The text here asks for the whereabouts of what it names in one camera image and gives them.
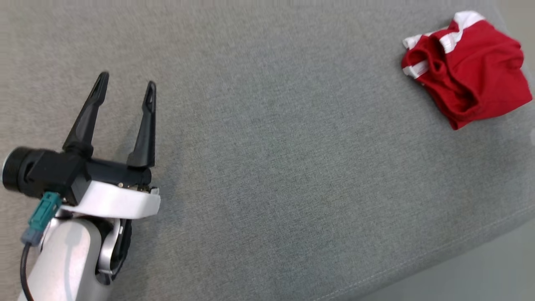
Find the seam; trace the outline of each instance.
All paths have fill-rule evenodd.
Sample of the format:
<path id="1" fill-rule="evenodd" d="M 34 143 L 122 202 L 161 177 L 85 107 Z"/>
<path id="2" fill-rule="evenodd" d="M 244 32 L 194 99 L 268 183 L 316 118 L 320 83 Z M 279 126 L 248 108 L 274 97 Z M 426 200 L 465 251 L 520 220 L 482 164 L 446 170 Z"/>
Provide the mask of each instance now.
<path id="1" fill-rule="evenodd" d="M 494 222 L 492 222 L 492 223 L 490 223 L 490 224 L 488 224 L 488 225 L 485 225 L 485 226 L 483 226 L 483 227 L 481 227 L 481 228 L 479 228 L 479 229 L 477 229 L 477 230 L 475 230 L 475 231 L 469 232 L 469 233 L 467 233 L 467 234 L 465 234 L 465 235 L 463 235 L 463 236 L 461 236 L 461 237 L 458 237 L 458 238 L 452 240 L 452 241 L 449 242 L 449 243 L 443 244 L 443 245 L 441 245 L 441 246 L 439 246 L 439 247 L 436 247 L 436 248 L 434 248 L 434 249 L 432 249 L 432 250 L 430 250 L 430 251 L 427 251 L 427 252 L 425 252 L 425 253 L 423 253 L 423 254 L 421 254 L 421 255 L 418 255 L 418 256 L 416 256 L 416 257 L 413 257 L 413 258 L 411 258 L 411 259 L 409 259 L 409 260 L 406 260 L 406 261 L 404 261 L 404 262 L 402 262 L 402 263 L 400 263 L 400 264 L 397 264 L 397 265 L 395 265 L 395 266 L 393 266 L 393 267 L 384 269 L 384 270 L 382 270 L 382 271 L 380 271 L 380 272 L 378 272 L 378 273 L 376 273 L 376 274 L 373 274 L 373 275 L 371 275 L 371 276 L 369 276 L 369 277 L 367 277 L 367 278 L 365 278 L 365 279 L 362 279 L 362 280 L 360 280 L 360 281 L 358 281 L 358 282 L 355 282 L 355 283 L 353 283 L 353 284 L 351 284 L 351 285 L 349 285 L 349 286 L 347 286 L 347 287 L 341 288 L 341 289 L 336 290 L 336 291 L 334 291 L 334 292 L 332 292 L 332 293 L 330 293 L 330 294 L 327 294 L 327 295 L 325 295 L 325 296 L 321 296 L 321 297 L 319 297 L 319 298 L 317 298 L 317 299 L 314 299 L 314 301 L 319 301 L 319 300 L 322 300 L 322 299 L 324 299 L 324 298 L 326 298 L 326 297 L 331 296 L 329 299 L 326 300 L 326 301 L 328 301 L 328 300 L 331 300 L 332 298 L 336 297 L 336 296 L 339 295 L 339 294 L 342 294 L 342 293 L 346 293 L 346 292 L 355 290 L 355 289 L 359 288 L 359 287 L 360 287 L 359 284 L 361 284 L 361 283 L 363 283 L 363 282 L 366 282 L 366 281 L 368 281 L 368 280 L 371 280 L 371 279 L 373 279 L 373 278 L 375 278 L 375 277 L 377 277 L 377 276 L 379 276 L 379 275 L 381 275 L 381 274 L 387 273 L 387 272 L 394 272 L 394 271 L 400 269 L 401 267 L 403 267 L 403 266 L 405 266 L 405 265 L 414 263 L 414 261 L 416 261 L 417 259 L 419 259 L 419 258 L 421 258 L 421 257 L 426 256 L 427 254 L 434 253 L 434 252 L 438 252 L 438 251 L 444 250 L 444 249 L 447 248 L 447 247 L 454 246 L 454 245 L 456 245 L 456 244 L 462 243 L 462 242 L 468 240 L 469 238 L 475 236 L 476 234 L 479 234 L 479 233 L 482 232 L 483 230 L 486 230 L 486 229 L 488 229 L 488 228 L 490 228 L 490 227 L 492 227 L 492 226 L 501 224 L 501 223 L 507 221 L 508 219 L 510 219 L 510 218 L 512 218 L 512 217 L 514 217 L 514 216 L 519 216 L 519 215 L 521 215 L 521 214 L 525 214 L 527 211 L 529 211 L 531 208 L 534 208 L 534 207 L 535 207 L 535 204 L 530 205 L 530 206 L 527 206 L 526 208 L 521 209 L 521 210 L 519 210 L 519 211 L 517 211 L 517 212 L 515 212 L 515 213 L 513 213 L 513 214 L 511 214 L 511 215 L 508 215 L 508 216 L 506 216 L 506 217 L 503 217 L 503 218 L 501 218 L 501 219 L 499 219 L 499 220 L 497 220 L 497 221 L 494 221 Z"/>

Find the gray floor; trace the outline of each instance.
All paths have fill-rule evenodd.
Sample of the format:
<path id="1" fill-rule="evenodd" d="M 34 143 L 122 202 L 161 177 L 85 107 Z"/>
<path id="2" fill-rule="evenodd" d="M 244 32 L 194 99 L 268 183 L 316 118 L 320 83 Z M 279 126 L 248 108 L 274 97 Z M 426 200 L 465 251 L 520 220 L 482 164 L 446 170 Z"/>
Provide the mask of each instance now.
<path id="1" fill-rule="evenodd" d="M 535 71 L 535 1 L 500 1 L 511 36 Z M 535 220 L 464 255 L 381 289 L 361 301 L 535 300 Z"/>

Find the fabric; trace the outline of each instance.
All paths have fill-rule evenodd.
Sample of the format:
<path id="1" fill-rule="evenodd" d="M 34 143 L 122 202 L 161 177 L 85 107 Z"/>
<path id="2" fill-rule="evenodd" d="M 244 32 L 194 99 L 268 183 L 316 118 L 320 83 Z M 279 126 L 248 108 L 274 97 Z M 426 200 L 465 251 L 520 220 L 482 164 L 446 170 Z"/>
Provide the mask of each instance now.
<path id="1" fill-rule="evenodd" d="M 532 100 L 520 70 L 520 44 L 475 11 L 458 12 L 448 28 L 403 44 L 408 48 L 404 73 L 425 86 L 454 130 Z"/>
<path id="2" fill-rule="evenodd" d="M 157 85 L 162 205 L 111 300 L 354 300 L 535 216 L 534 103 L 452 131 L 400 72 L 457 11 L 504 31 L 486 0 L 2 6 L 0 157 L 60 150 L 108 70 L 94 156 L 125 162 Z M 37 200 L 0 199 L 11 300 Z"/>

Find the gray fabric surface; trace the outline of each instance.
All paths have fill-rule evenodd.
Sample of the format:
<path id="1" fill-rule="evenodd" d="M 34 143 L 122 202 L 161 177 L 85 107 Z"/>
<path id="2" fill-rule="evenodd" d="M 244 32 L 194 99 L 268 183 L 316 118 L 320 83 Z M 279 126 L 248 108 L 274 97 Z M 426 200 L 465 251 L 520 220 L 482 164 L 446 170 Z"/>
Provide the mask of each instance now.
<path id="1" fill-rule="evenodd" d="M 454 132 L 400 69 L 456 11 L 504 28 L 467 2 L 3 3 L 0 156 L 59 149 L 108 70 L 95 156 L 126 160 L 154 80 L 163 202 L 113 299 L 354 299 L 535 216 L 535 103 Z M 0 198 L 13 299 L 36 201 Z"/>

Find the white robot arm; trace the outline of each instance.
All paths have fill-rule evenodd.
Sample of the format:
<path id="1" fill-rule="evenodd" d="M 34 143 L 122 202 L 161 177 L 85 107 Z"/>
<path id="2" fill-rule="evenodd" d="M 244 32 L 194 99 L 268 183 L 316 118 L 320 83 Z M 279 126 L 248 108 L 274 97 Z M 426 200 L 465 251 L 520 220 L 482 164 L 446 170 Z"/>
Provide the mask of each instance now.
<path id="1" fill-rule="evenodd" d="M 150 186 L 155 163 L 156 85 L 149 82 L 134 151 L 126 164 L 92 158 L 91 140 L 109 75 L 98 77 L 63 152 L 18 147 L 2 168 L 2 183 L 41 202 L 21 240 L 19 300 L 106 300 L 132 235 L 132 221 L 158 213 Z M 30 247 L 41 253 L 29 277 Z"/>

